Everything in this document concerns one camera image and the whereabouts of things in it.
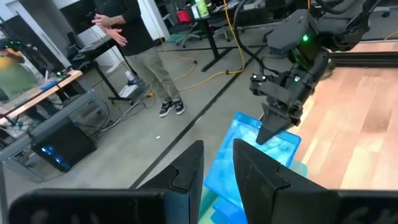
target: red object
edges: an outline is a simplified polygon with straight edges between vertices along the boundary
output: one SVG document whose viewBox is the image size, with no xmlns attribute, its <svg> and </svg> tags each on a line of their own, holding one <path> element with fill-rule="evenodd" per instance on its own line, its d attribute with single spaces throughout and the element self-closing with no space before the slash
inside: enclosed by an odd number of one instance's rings
<svg viewBox="0 0 398 224">
<path fill-rule="evenodd" d="M 191 17 L 189 16 L 188 9 L 182 9 L 176 13 L 178 20 L 182 23 L 191 22 Z"/>
</svg>

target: green led light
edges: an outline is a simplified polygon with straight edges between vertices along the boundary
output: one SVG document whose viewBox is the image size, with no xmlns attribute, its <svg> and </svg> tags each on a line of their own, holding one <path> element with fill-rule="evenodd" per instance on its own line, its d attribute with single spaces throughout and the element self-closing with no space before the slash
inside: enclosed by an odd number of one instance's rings
<svg viewBox="0 0 398 224">
<path fill-rule="evenodd" d="M 309 40 L 309 37 L 308 37 L 307 34 L 305 34 L 305 35 L 303 36 L 303 41 L 306 42 L 306 41 L 308 41 L 308 40 Z"/>
</svg>

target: wooden table surface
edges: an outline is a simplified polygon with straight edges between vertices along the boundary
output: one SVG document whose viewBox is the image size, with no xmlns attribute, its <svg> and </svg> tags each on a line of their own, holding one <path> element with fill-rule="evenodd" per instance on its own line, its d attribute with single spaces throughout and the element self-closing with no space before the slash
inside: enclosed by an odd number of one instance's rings
<svg viewBox="0 0 398 224">
<path fill-rule="evenodd" d="M 398 51 L 398 44 L 359 44 L 355 52 Z M 337 68 L 289 129 L 302 143 L 295 159 L 329 189 L 398 189 L 398 69 Z"/>
<path fill-rule="evenodd" d="M 71 83 L 72 81 L 76 80 L 77 78 L 79 78 L 83 73 L 81 71 L 78 70 L 74 70 L 71 71 L 70 73 L 70 77 L 64 79 L 64 81 L 60 82 L 58 85 L 59 87 L 64 87 L 65 85 Z M 57 80 L 57 78 L 48 80 L 45 83 L 48 83 L 52 80 Z M 25 92 L 24 94 L 22 94 L 21 96 L 18 96 L 17 98 L 14 98 L 13 100 L 7 102 L 6 104 L 3 104 L 2 106 L 0 106 L 0 113 L 7 113 L 9 110 L 11 110 L 12 108 L 15 108 L 16 105 L 21 104 L 24 101 L 27 101 L 31 98 L 33 98 L 34 96 L 38 95 L 39 93 L 43 92 L 43 90 L 40 89 L 40 87 L 44 86 L 45 84 L 41 85 L 41 86 L 37 86 L 35 88 L 32 88 L 31 90 Z M 39 95 L 38 97 L 34 98 L 33 100 L 23 104 L 23 106 L 21 106 L 20 108 L 16 109 L 15 111 L 13 111 L 12 113 L 10 113 L 7 117 L 8 118 L 15 118 L 16 116 L 20 115 L 21 113 L 25 112 L 26 110 L 28 110 L 29 108 L 35 106 L 37 103 L 39 103 L 40 101 L 46 99 L 47 97 L 49 97 L 50 95 L 54 94 L 56 91 L 58 91 L 58 87 L 57 86 L 53 86 L 50 89 L 48 89 L 47 91 L 45 91 L 43 94 Z M 1 118 L 0 119 L 0 125 L 4 124 L 7 122 L 6 118 Z"/>
</svg>

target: person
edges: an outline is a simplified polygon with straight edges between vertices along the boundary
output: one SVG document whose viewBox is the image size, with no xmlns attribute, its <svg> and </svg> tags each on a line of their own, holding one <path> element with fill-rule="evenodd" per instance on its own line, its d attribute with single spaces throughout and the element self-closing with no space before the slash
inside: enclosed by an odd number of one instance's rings
<svg viewBox="0 0 398 224">
<path fill-rule="evenodd" d="M 173 107 L 178 115 L 182 114 L 185 111 L 184 103 L 154 48 L 154 41 L 141 18 L 137 0 L 94 2 L 99 14 L 95 15 L 92 22 L 120 45 L 130 66 L 162 100 L 160 117 L 166 116 Z"/>
<path fill-rule="evenodd" d="M 22 63 L 25 63 L 25 58 L 20 52 L 10 48 L 0 50 L 0 101 L 11 100 L 38 84 L 38 80 L 21 65 Z M 48 99 L 42 100 L 39 105 L 50 116 L 58 111 Z M 25 114 L 38 122 L 46 120 L 46 117 L 37 111 L 36 106 L 29 108 Z"/>
</svg>

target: khaki pants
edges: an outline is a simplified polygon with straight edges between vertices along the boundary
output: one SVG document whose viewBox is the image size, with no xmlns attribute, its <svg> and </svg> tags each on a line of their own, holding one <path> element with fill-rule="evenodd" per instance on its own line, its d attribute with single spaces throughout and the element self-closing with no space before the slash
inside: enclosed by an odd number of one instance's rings
<svg viewBox="0 0 398 224">
<path fill-rule="evenodd" d="M 147 84 L 155 95 L 163 101 L 179 100 L 180 93 L 170 74 L 163 66 L 162 59 L 155 48 L 133 56 L 126 56 L 129 65 Z"/>
</svg>

